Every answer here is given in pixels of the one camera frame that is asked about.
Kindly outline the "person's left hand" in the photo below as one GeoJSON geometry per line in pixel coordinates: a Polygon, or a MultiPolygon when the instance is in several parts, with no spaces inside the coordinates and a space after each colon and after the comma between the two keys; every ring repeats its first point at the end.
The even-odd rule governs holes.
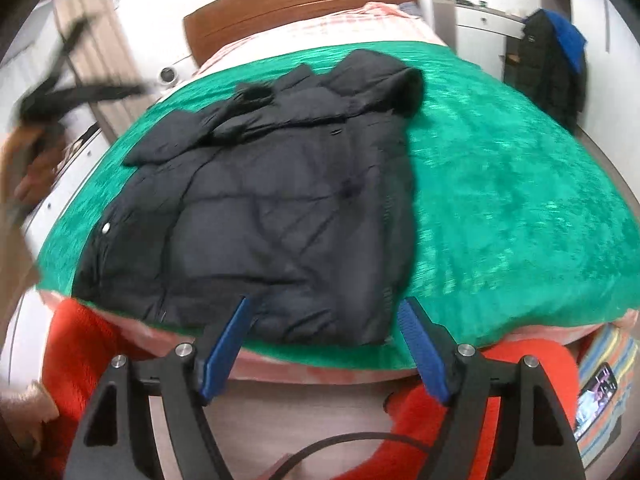
{"type": "Polygon", "coordinates": [[[60,125],[19,124],[1,149],[1,208],[20,226],[50,193],[66,148],[60,125]]]}

